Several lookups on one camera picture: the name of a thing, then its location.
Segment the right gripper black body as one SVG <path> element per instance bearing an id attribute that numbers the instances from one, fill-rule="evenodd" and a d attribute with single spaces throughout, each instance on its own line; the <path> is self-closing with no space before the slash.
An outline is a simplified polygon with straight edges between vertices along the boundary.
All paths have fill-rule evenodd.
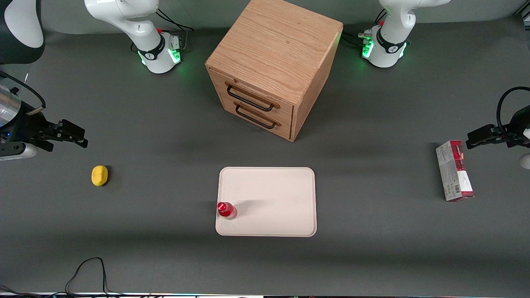
<path id="1" fill-rule="evenodd" d="M 12 119 L 12 149 L 22 151 L 25 144 L 32 144 L 38 149 L 52 151 L 54 148 L 52 141 L 64 141 L 59 137 L 59 132 L 55 129 L 55 124 L 47 121 L 43 113 L 27 115 L 19 112 Z"/>

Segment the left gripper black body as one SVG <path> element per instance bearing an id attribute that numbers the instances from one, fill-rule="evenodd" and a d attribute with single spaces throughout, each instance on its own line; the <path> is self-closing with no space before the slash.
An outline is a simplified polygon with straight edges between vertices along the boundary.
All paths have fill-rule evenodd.
<path id="1" fill-rule="evenodd" d="M 507 147 L 530 147 L 530 106 L 526 106 L 513 114 L 511 121 L 503 125 L 501 121 L 501 106 L 496 108 L 496 122 L 500 129 L 500 143 Z"/>

